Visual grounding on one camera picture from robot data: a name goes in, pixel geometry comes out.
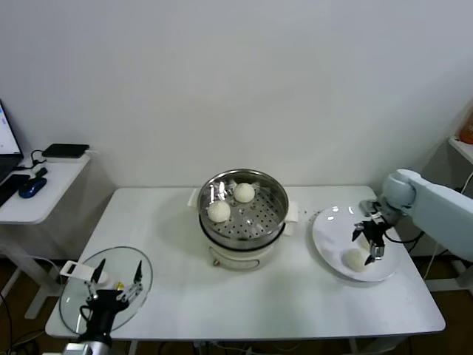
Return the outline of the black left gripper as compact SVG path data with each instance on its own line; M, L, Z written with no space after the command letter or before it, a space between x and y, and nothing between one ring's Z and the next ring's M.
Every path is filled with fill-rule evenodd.
M128 308L127 300L134 300L143 290L142 262L138 263L133 283L122 292L117 290L99 290L97 286L105 266L103 258L92 273L89 281L84 283L89 292L86 305L79 308L81 316L86 321L86 331L79 336L80 342L112 342L110 334L115 317Z

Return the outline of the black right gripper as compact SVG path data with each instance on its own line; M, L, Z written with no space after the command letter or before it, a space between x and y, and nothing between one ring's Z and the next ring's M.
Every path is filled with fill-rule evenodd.
M387 224L384 222L376 223L373 220L364 221L364 223L356 223L352 234L352 240L356 240L364 231L364 236L372 244L384 244L384 234L387 230ZM370 245L369 255L365 260L365 264L374 263L381 260L384 256L384 247Z

